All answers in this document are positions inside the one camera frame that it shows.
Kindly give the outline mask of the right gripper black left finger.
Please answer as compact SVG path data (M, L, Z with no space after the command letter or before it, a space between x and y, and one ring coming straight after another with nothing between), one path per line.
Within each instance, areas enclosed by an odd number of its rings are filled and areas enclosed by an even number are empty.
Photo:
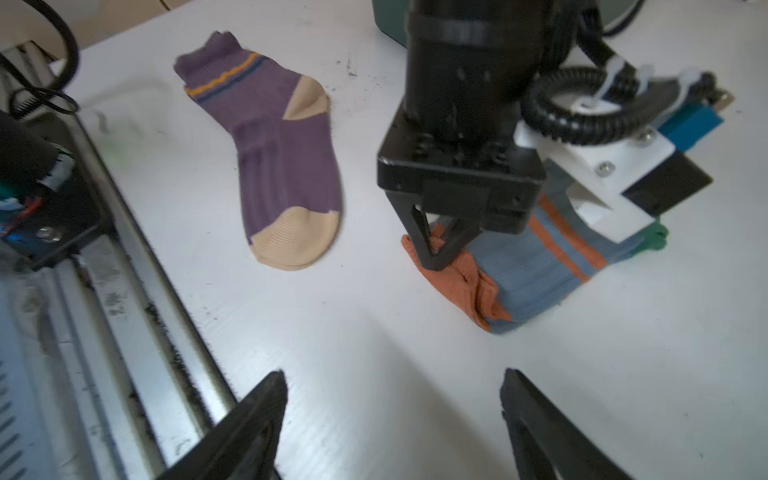
M269 373L162 479L278 479L275 467L288 402L284 372Z

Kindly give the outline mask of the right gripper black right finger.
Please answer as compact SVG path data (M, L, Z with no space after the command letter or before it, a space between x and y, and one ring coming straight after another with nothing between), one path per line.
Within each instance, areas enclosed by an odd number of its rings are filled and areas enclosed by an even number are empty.
M521 371L505 371L500 400L521 479L629 477Z

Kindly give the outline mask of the purple sock beige toe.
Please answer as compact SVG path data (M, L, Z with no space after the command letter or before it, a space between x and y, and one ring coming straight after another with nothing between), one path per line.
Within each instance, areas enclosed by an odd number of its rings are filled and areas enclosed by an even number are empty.
M342 212L323 86L243 48L230 32L212 33L174 70L188 97L234 141L253 255L280 270L312 265L333 243Z

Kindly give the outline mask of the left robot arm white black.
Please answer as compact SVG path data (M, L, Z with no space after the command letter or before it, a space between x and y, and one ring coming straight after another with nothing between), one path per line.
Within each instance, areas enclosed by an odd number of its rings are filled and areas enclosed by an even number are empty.
M598 175L594 147L652 118L644 80L621 59L564 66L581 1L415 1L406 18L405 95L378 154L379 186L419 264L447 267L479 234L528 223L554 153L571 201L621 242L652 217Z

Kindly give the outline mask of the blue grey sock green toe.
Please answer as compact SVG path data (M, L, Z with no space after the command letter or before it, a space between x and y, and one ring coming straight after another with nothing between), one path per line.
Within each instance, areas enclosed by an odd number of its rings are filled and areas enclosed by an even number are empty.
M605 268L665 248L660 222L621 243L591 230L566 196L572 178L553 169L526 229L484 232L426 280L475 325L502 334L560 304Z

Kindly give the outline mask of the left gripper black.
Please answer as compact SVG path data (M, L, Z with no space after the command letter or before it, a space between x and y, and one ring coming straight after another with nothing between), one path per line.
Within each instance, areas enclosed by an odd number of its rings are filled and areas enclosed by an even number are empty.
M534 149L497 138L479 146L439 141L399 107L377 155L377 184L404 226L420 265L440 271L482 230L524 230L546 183ZM432 249L425 213L453 217Z

